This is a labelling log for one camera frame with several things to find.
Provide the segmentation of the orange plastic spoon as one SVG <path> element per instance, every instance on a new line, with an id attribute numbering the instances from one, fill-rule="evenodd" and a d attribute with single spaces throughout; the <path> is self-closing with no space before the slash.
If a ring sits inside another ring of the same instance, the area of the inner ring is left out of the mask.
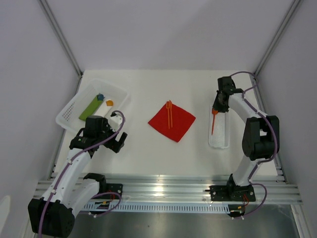
<path id="1" fill-rule="evenodd" d="M 213 132 L 214 132 L 214 124 L 215 124 L 215 118 L 216 118 L 216 115 L 218 114 L 218 111 L 215 110 L 214 108 L 212 108 L 211 114 L 212 114 L 211 134 L 213 135 Z"/>

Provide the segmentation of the red paper napkin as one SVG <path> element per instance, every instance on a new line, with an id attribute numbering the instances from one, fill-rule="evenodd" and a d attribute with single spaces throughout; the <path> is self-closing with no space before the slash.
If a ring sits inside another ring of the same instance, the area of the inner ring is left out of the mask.
<path id="1" fill-rule="evenodd" d="M 173 104 L 173 128 L 168 129 L 167 110 L 165 104 L 154 115 L 154 117 L 149 120 L 148 124 L 160 134 L 178 143 L 192 126 L 196 117 L 181 107 Z"/>

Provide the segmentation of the orange plastic fork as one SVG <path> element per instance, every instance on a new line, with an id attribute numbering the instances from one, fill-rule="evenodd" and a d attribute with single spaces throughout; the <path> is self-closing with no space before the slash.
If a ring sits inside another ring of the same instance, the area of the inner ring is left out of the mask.
<path id="1" fill-rule="evenodd" d="M 168 129 L 170 129 L 170 101 L 166 102 L 165 107 L 167 110 Z"/>

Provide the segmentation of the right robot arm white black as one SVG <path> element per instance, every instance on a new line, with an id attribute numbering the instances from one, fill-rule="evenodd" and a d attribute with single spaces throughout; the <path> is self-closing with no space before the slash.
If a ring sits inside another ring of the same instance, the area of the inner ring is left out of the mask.
<path id="1" fill-rule="evenodd" d="M 221 77 L 217 83 L 213 110 L 220 114 L 232 109 L 245 123 L 242 138 L 244 157 L 225 186 L 227 196 L 237 200 L 252 188 L 252 177 L 260 166 L 275 159 L 279 151 L 279 119 L 257 110 L 246 99 L 246 92 L 236 87 L 231 76 Z"/>

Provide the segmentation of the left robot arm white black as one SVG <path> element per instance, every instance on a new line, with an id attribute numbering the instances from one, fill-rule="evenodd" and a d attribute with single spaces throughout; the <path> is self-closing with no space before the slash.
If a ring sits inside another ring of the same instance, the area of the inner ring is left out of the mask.
<path id="1" fill-rule="evenodd" d="M 94 198 L 110 196 L 121 200 L 120 192 L 109 190 L 104 175 L 88 173 L 80 187 L 76 182 L 99 147 L 118 153 L 124 146 L 127 133 L 117 135 L 125 123 L 124 114 L 115 110 L 109 118 L 88 116 L 85 126 L 71 140 L 67 158 L 61 171 L 40 198 L 28 204 L 32 231 L 43 235 L 66 238 L 72 232 L 75 219 L 83 207 Z"/>

